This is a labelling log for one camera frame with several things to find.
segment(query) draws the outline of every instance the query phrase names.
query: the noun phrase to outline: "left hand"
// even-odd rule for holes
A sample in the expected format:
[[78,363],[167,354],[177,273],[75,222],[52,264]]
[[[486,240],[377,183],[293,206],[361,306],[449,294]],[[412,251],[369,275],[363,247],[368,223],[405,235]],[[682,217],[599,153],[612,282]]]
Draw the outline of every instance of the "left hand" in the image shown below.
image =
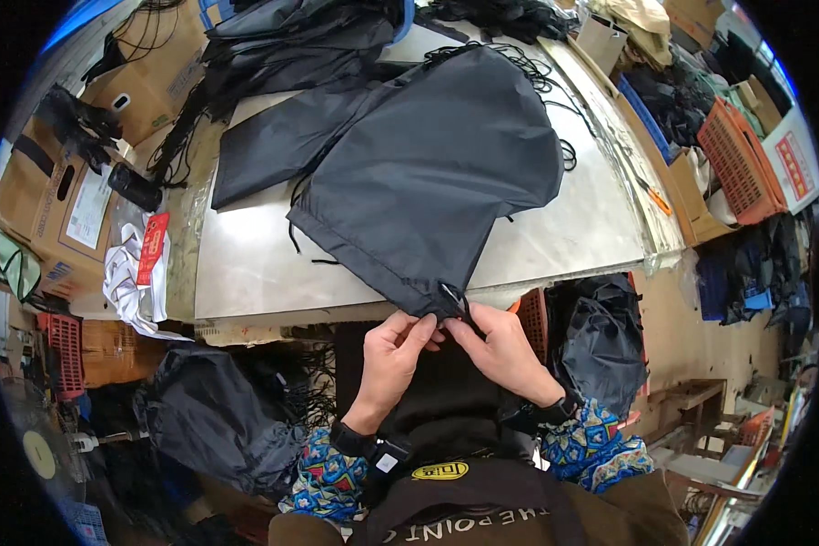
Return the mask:
[[358,396],[342,422],[362,436],[375,434],[379,425],[410,386],[422,349],[439,350],[445,336],[437,317],[423,319],[397,311],[364,337],[364,372]]

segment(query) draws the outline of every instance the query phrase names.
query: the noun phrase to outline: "red sticker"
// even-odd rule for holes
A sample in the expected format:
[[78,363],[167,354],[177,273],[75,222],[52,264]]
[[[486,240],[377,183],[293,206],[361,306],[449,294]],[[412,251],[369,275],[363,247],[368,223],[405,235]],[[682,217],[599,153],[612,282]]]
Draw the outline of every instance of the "red sticker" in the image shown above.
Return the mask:
[[156,214],[148,220],[146,234],[142,238],[142,252],[140,253],[140,270],[137,272],[137,286],[149,287],[152,285],[152,270],[158,263],[164,250],[164,235],[167,234],[167,223],[170,213]]

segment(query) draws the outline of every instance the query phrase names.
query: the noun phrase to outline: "right hand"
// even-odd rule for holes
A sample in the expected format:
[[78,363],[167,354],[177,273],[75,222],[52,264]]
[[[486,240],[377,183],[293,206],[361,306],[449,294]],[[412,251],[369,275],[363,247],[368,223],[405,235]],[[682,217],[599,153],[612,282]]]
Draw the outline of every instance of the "right hand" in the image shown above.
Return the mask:
[[484,341],[457,319],[446,319],[444,326],[484,376],[541,408],[564,398],[564,388],[537,360],[518,316],[470,303],[470,317],[485,334]]

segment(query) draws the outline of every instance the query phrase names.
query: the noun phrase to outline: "floor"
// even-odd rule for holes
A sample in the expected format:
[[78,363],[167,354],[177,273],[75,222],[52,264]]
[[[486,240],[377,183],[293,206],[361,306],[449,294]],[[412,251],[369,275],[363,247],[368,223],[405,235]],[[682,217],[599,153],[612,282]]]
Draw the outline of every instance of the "floor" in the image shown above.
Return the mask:
[[[676,386],[689,379],[727,379],[726,413],[733,412],[736,394],[743,390],[753,371],[776,377],[778,329],[765,329],[769,312],[751,322],[720,326],[701,320],[692,290],[691,277],[684,282],[688,267],[660,269],[651,276],[634,272],[637,293],[642,294],[640,313],[644,328],[646,358],[649,361],[650,392]],[[638,398],[632,410],[640,410],[640,420],[624,429],[643,436],[658,427],[657,408]]]

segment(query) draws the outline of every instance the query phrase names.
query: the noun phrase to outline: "yellow logo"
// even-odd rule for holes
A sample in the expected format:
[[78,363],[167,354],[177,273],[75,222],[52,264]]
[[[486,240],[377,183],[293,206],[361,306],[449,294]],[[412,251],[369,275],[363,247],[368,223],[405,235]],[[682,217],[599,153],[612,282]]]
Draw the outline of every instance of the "yellow logo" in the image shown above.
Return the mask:
[[441,465],[427,465],[416,468],[412,477],[419,480],[457,480],[467,474],[467,463],[453,462]]

